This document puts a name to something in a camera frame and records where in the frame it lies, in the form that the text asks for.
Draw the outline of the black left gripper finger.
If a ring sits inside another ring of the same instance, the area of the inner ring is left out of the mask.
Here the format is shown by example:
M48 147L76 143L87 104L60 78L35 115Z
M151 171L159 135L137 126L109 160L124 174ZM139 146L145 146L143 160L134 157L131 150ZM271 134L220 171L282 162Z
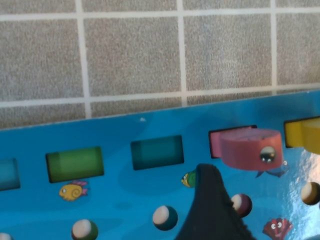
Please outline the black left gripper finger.
M177 240L254 240L233 208L217 167L201 163L196 169L195 192Z

